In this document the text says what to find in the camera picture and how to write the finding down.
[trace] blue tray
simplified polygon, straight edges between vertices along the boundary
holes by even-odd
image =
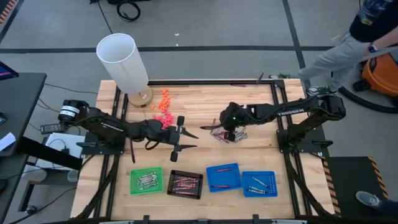
[[[263,186],[252,177],[260,180],[268,187]],[[243,195],[245,197],[278,197],[274,171],[244,171],[242,172]],[[265,190],[266,194],[257,194],[248,191],[249,186]]]
[[[224,172],[216,172],[217,170],[230,169]],[[240,189],[242,187],[241,175],[237,163],[226,164],[214,167],[207,167],[207,181],[209,183],[210,192],[222,192],[225,190]],[[229,188],[216,188],[213,186],[227,185]]]

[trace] wooden table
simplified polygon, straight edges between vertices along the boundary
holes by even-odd
[[[285,80],[288,100],[303,98],[300,80]],[[111,113],[116,84],[102,81],[99,88],[96,107]],[[248,85],[238,87],[230,85],[178,85],[153,86],[153,104],[162,97],[162,88],[168,88],[172,96],[169,111],[175,117],[185,117],[187,131],[199,137],[181,138],[181,144],[196,144],[198,147],[185,149],[179,154],[178,162],[170,161],[172,146],[159,144],[156,149],[147,151],[145,142],[134,143],[136,163],[131,161],[129,144],[121,156],[118,179],[113,202],[112,220],[142,220],[143,215],[150,215],[151,220],[187,220],[187,219],[251,219],[253,214],[260,218],[293,218],[289,184],[283,155],[279,152],[275,131],[277,121],[263,125],[248,126],[248,138],[236,143],[226,144],[215,139],[209,131],[199,127],[211,125],[214,118],[219,118],[230,101],[240,105],[255,103],[273,104],[270,85]],[[120,117],[123,94],[118,109]],[[150,108],[128,107],[127,120],[140,121],[160,115],[159,110]],[[299,123],[306,114],[294,115],[293,122]],[[301,154],[303,171],[307,186],[331,213],[334,213],[322,162],[319,158]],[[92,198],[98,188],[103,156],[95,156],[83,168],[80,174],[71,217],[78,215]],[[273,170],[277,180],[279,196],[276,198],[245,198],[243,190],[230,190],[210,193],[206,177],[206,167],[237,162],[240,171]],[[163,167],[164,189],[167,189],[170,171],[183,170],[204,174],[203,190],[200,200],[192,200],[167,195],[166,192],[147,195],[130,195],[130,170],[146,167]],[[300,211],[304,214],[302,196],[296,187]],[[104,215],[108,194],[104,195],[101,214]]]

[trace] gray floor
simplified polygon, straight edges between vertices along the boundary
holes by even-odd
[[[0,43],[4,49],[93,48],[106,35],[108,26],[97,4],[89,0],[24,0],[22,7]],[[331,46],[332,38],[344,32],[358,0],[288,0],[301,46]],[[151,0],[139,2],[142,16],[127,23],[118,17],[115,6],[101,0],[113,32],[131,34],[140,47],[178,46],[293,46],[287,16],[281,0]],[[319,54],[303,52],[306,64]],[[256,78],[261,72],[295,73],[299,69],[291,50],[212,50],[142,52],[151,79],[170,78]],[[110,79],[95,53],[0,54],[0,60],[18,72],[44,72],[47,83],[74,90],[97,91],[100,80]],[[353,74],[350,83],[358,78]],[[314,78],[314,85],[325,85],[328,75]],[[388,104],[377,93],[362,93],[371,101]],[[66,98],[86,100],[94,105],[95,95],[72,93],[45,86],[41,98],[59,108]],[[344,99],[347,117],[325,124],[326,137],[335,142],[332,156],[373,156],[379,165],[391,199],[398,200],[398,119],[362,108]],[[36,108],[30,121],[36,127],[56,123],[57,114]],[[28,127],[26,136],[41,141],[43,136]],[[23,182],[12,203],[6,223],[23,217],[16,212]],[[67,187],[37,187],[31,204],[45,205]],[[63,196],[43,212],[23,223],[66,220],[73,192]]]

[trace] orange vacuum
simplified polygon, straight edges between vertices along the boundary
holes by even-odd
[[[392,97],[398,96],[398,52],[369,59],[362,80],[354,83],[355,91],[376,90]]]

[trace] gray pants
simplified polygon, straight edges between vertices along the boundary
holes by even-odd
[[[352,74],[359,62],[398,49],[398,46],[388,47],[365,56],[366,48],[369,45],[370,43],[359,42],[351,34],[346,34],[339,45],[323,52],[312,65],[301,69],[298,72],[298,77],[302,80],[308,80],[319,75],[329,75],[330,72],[333,72],[329,89],[337,91],[343,86],[345,78]]]

